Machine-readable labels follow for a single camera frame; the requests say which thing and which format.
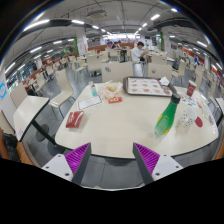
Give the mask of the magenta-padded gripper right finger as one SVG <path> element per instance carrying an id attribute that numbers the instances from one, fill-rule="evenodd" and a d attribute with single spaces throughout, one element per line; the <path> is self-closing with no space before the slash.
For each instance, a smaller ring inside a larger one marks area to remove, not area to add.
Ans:
<path id="1" fill-rule="evenodd" d="M 145 185 L 182 169 L 172 157 L 160 155 L 138 143 L 133 144 L 133 154 Z"/>

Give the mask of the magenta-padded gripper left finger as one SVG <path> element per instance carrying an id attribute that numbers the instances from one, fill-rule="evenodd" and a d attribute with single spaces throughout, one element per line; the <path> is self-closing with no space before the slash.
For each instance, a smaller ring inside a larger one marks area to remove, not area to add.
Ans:
<path id="1" fill-rule="evenodd" d="M 91 144 L 86 143 L 66 155 L 57 154 L 42 169 L 80 185 L 91 155 Z"/>

